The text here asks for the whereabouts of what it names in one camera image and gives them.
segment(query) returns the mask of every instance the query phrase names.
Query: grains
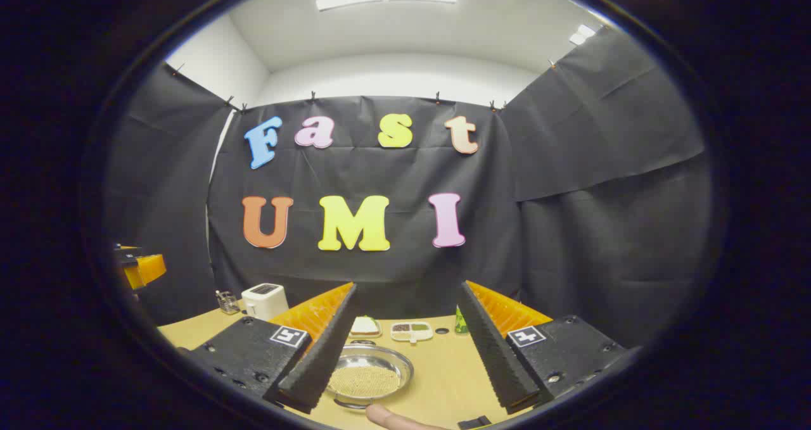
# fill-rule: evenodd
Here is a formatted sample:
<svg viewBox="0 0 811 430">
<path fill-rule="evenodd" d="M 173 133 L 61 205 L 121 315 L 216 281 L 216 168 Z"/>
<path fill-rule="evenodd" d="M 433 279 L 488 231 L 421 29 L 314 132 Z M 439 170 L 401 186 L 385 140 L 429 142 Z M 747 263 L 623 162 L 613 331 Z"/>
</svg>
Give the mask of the grains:
<svg viewBox="0 0 811 430">
<path fill-rule="evenodd" d="M 380 396 L 397 390 L 400 378 L 382 367 L 347 367 L 333 372 L 329 386 L 343 396 Z"/>
</svg>

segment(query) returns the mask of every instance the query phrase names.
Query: foam letter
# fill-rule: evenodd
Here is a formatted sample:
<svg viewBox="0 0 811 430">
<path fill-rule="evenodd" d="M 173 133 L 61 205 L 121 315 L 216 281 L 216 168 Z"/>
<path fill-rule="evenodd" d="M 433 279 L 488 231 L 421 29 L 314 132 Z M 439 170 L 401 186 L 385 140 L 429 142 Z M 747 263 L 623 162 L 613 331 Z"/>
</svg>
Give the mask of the foam letter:
<svg viewBox="0 0 811 430">
<path fill-rule="evenodd" d="M 386 251 L 390 243 L 386 240 L 385 215 L 388 198 L 383 196 L 368 196 L 352 216 L 347 202 L 341 196 L 327 196 L 321 198 L 324 207 L 324 237 L 318 242 L 318 248 L 327 251 L 338 251 L 341 242 L 337 232 L 341 233 L 347 249 L 354 248 L 357 237 L 363 231 L 363 240 L 357 245 L 363 251 Z"/>
<path fill-rule="evenodd" d="M 276 130 L 273 129 L 276 127 L 281 127 L 281 118 L 279 117 L 270 118 L 268 121 L 263 122 L 245 133 L 245 138 L 249 145 L 251 145 L 251 154 L 253 155 L 251 168 L 260 168 L 263 164 L 267 164 L 267 162 L 273 159 L 275 153 L 273 150 L 268 150 L 267 145 L 271 147 L 276 146 L 278 137 L 276 136 Z"/>
<path fill-rule="evenodd" d="M 454 193 L 434 194 L 428 198 L 437 212 L 437 237 L 434 239 L 434 246 L 437 248 L 464 245 L 464 236 L 459 234 L 456 216 L 456 204 L 459 200 L 461 197 Z"/>
<path fill-rule="evenodd" d="M 287 237 L 287 208 L 293 204 L 290 197 L 274 197 L 270 199 L 270 205 L 276 207 L 276 219 L 273 226 L 273 233 L 270 236 L 262 234 L 260 228 L 260 218 L 262 207 L 267 204 L 264 197 L 249 196 L 243 199 L 245 206 L 245 217 L 243 220 L 243 232 L 245 239 L 256 246 L 256 248 L 275 248 L 284 242 Z"/>
<path fill-rule="evenodd" d="M 445 122 L 445 127 L 451 130 L 451 142 L 454 148 L 459 153 L 473 154 L 478 150 L 477 142 L 469 140 L 469 132 L 476 130 L 476 125 L 472 122 L 467 122 L 465 117 L 457 117 L 449 119 Z"/>
<path fill-rule="evenodd" d="M 327 148 L 333 144 L 335 122 L 330 117 L 310 117 L 302 122 L 304 128 L 296 132 L 296 144 L 302 147 L 315 145 L 316 148 Z"/>
<path fill-rule="evenodd" d="M 405 113 L 389 113 L 380 119 L 377 141 L 385 148 L 403 148 L 411 143 L 411 117 Z"/>
</svg>

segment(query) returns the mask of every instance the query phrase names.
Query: yellow letter m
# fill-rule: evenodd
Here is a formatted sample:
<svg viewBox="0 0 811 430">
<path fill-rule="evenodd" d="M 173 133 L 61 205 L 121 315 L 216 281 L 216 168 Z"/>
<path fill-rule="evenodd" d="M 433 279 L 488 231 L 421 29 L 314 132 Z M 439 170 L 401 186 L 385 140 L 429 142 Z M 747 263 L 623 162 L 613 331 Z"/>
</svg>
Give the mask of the yellow letter m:
<svg viewBox="0 0 811 430">
<path fill-rule="evenodd" d="M 322 197 L 321 206 L 324 207 L 324 237 L 318 242 L 319 249 L 327 251 L 341 249 L 337 233 L 341 233 L 347 249 L 352 249 L 361 231 L 363 240 L 357 245 L 363 251 L 387 251 L 391 246 L 386 240 L 383 220 L 388 206 L 387 197 L 368 196 L 354 216 L 341 196 Z"/>
</svg>

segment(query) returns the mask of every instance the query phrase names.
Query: clip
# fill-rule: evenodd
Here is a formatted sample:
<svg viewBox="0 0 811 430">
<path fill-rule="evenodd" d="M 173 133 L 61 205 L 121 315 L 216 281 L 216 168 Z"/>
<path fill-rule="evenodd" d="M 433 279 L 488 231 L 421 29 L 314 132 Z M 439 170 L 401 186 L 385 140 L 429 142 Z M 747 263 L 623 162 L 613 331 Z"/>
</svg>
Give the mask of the clip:
<svg viewBox="0 0 811 430">
<path fill-rule="evenodd" d="M 183 69 L 184 66 L 186 66 L 185 63 L 180 64 L 180 67 L 177 67 L 177 69 L 175 69 L 174 72 L 172 72 L 172 76 L 174 77 L 175 75 L 177 75 L 177 73 L 180 72 L 180 69 Z"/>
</svg>

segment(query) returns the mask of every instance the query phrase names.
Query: round tray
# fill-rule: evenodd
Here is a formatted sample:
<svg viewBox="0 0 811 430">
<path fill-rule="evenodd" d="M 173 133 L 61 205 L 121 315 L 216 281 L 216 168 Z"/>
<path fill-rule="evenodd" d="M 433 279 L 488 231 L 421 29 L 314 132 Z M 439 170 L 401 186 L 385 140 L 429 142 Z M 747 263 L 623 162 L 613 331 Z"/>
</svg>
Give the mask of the round tray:
<svg viewBox="0 0 811 430">
<path fill-rule="evenodd" d="M 353 367 L 382 367 L 383 369 L 392 370 L 397 373 L 397 378 L 400 379 L 400 386 L 392 392 L 385 393 L 384 395 L 377 396 L 348 396 L 342 393 L 337 393 L 333 388 L 327 385 L 327 392 L 335 396 L 335 402 L 342 407 L 352 409 L 365 409 L 371 404 L 371 401 L 384 396 L 392 395 L 404 387 L 408 386 L 411 377 L 414 376 L 414 366 L 405 355 L 400 354 L 396 350 L 383 348 L 380 346 L 350 344 L 345 345 L 341 351 L 341 357 L 338 358 L 338 363 L 335 366 L 336 370 L 340 369 L 353 369 Z M 368 402 L 365 405 L 355 403 L 345 403 L 339 398 L 348 398 L 351 400 L 359 400 Z"/>
</svg>

